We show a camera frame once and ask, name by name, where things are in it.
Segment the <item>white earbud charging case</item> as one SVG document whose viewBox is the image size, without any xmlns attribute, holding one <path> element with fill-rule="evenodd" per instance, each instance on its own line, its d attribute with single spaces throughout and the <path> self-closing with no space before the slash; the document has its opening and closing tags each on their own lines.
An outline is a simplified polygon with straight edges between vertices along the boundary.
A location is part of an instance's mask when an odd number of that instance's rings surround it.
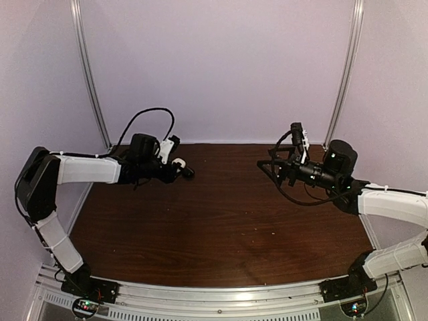
<svg viewBox="0 0 428 321">
<path fill-rule="evenodd" d="M 175 165 L 177 165 L 178 167 L 180 167 L 180 168 L 182 168 L 182 169 L 185 169 L 185 168 L 186 168 L 186 165 L 187 165 L 186 161 L 185 161 L 185 160 L 183 160 L 182 158 L 175 158 L 175 159 L 172 161 L 172 163 L 173 163 L 173 164 L 175 164 Z"/>
</svg>

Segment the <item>black earbud charging case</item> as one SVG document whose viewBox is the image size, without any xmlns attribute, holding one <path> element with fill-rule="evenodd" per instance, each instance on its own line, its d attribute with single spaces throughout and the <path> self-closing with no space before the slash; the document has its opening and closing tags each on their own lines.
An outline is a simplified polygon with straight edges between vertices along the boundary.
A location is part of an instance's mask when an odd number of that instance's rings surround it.
<svg viewBox="0 0 428 321">
<path fill-rule="evenodd" d="M 185 167 L 182 171 L 181 174 L 184 178 L 186 179 L 192 179 L 195 176 L 195 172 L 192 168 L 190 167 Z"/>
</svg>

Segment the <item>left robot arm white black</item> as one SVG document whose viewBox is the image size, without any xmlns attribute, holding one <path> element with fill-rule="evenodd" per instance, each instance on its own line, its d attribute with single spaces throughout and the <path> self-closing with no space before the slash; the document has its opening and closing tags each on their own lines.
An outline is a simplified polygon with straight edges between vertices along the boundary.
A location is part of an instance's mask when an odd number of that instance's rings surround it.
<svg viewBox="0 0 428 321">
<path fill-rule="evenodd" d="M 134 134 L 122 154 L 83 155 L 34 148 L 15 186 L 15 205 L 27 224 L 46 245 L 66 281 L 82 297 L 96 291 L 87 263 L 64 231 L 57 214 L 57 187 L 68 183 L 140 185 L 141 180 L 172 183 L 194 172 L 181 158 L 170 160 L 180 140 L 171 136 L 158 141 L 147 134 Z"/>
</svg>

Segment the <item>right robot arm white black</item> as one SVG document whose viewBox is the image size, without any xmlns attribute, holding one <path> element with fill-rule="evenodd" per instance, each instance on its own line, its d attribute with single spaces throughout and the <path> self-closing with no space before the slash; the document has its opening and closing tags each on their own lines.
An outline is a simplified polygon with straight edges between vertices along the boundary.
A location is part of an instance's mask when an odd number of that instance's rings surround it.
<svg viewBox="0 0 428 321">
<path fill-rule="evenodd" d="M 310 160 L 303 142 L 294 141 L 285 147 L 277 144 L 268 153 L 270 159 L 259 160 L 257 167 L 277 189 L 281 189 L 284 181 L 291 187 L 301 181 L 326 191 L 327 198 L 312 203 L 286 196 L 297 205 L 333 203 L 344 213 L 388 217 L 427 227 L 427 194 L 354 179 L 352 172 L 358 155 L 343 140 L 333 140 L 320 163 Z M 354 296 L 368 285 L 368 280 L 416 265 L 427 265 L 426 231 L 396 245 L 360 255 L 350 266 L 342 287 Z"/>
</svg>

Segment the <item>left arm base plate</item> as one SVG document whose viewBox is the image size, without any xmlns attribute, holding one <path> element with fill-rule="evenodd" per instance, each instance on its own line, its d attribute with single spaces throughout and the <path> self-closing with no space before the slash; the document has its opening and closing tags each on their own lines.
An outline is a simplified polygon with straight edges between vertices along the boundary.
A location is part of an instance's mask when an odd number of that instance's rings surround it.
<svg viewBox="0 0 428 321">
<path fill-rule="evenodd" d="M 119 283 L 83 276 L 66 276 L 61 291 L 94 302 L 114 304 L 119 291 Z"/>
</svg>

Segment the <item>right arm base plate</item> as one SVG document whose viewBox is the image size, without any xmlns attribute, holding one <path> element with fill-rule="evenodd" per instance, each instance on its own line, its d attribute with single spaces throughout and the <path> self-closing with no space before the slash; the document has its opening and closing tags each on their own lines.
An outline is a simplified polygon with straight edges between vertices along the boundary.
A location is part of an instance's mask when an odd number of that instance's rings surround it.
<svg viewBox="0 0 428 321">
<path fill-rule="evenodd" d="M 362 296 L 367 292 L 375 291 L 377 283 L 370 278 L 349 275 L 333 280 L 324 280 L 319 283 L 319 287 L 323 301 L 327 303 Z"/>
</svg>

